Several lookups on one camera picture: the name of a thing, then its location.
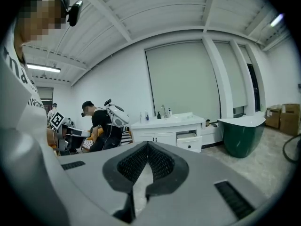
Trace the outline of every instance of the faucet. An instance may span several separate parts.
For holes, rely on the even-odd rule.
[[[162,105],[161,109],[163,110],[163,116],[164,116],[164,118],[167,118],[167,113],[166,113],[166,110],[165,110],[165,106]]]

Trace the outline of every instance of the soap dispenser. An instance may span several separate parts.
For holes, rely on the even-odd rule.
[[[149,113],[145,111],[145,121],[149,121],[149,120],[150,120]]]
[[[172,113],[171,109],[169,108],[168,109],[168,117],[170,118],[172,115],[173,115],[173,113]]]

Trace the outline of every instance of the ceiling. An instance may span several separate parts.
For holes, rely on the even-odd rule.
[[[24,53],[28,63],[61,68],[32,70],[34,77],[73,85],[118,49],[165,32],[228,32],[268,50],[289,34],[284,22],[269,26],[276,15],[267,0],[83,0],[75,27],[50,31],[43,41],[25,45]]]

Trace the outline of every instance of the ceiling light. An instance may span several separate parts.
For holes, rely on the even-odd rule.
[[[58,69],[58,68],[44,66],[44,65],[36,65],[36,64],[27,64],[27,67],[29,69],[44,70],[44,71],[50,71],[50,72],[55,72],[55,73],[60,73],[60,71],[61,71],[61,69]]]
[[[275,17],[275,19],[270,23],[270,25],[272,26],[272,27],[274,27],[274,26],[276,26],[280,21],[281,21],[281,19],[284,17],[284,14],[283,13],[281,13],[281,14],[279,14],[277,17]]]

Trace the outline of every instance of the man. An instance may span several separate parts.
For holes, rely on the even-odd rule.
[[[52,104],[52,110],[50,110],[48,112],[48,115],[47,115],[47,119],[48,121],[50,121],[50,119],[55,115],[55,113],[57,113],[57,104],[56,103],[53,103]]]
[[[47,144],[57,144],[57,136],[54,130],[47,129],[45,109],[26,65],[23,45],[40,40],[51,29],[59,29],[65,23],[69,3],[70,0],[25,0],[0,47],[0,80],[6,83],[0,93],[6,101],[0,126],[31,135],[45,150],[49,149]]]
[[[92,137],[94,144],[90,147],[90,152],[117,147],[121,142],[121,129],[112,125],[107,111],[95,107],[91,101],[83,103],[82,109],[85,115],[92,116]],[[98,137],[99,125],[103,129],[103,133]]]

